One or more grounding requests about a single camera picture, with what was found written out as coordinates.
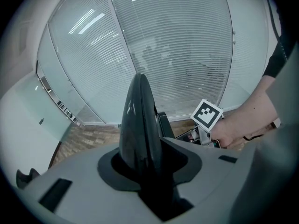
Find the forearm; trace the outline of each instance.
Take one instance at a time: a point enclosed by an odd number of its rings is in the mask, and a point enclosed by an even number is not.
[[[263,76],[251,96],[232,115],[219,121],[212,129],[212,138],[222,139],[222,145],[227,146],[232,140],[253,133],[277,118],[275,108],[266,90],[275,79]]]

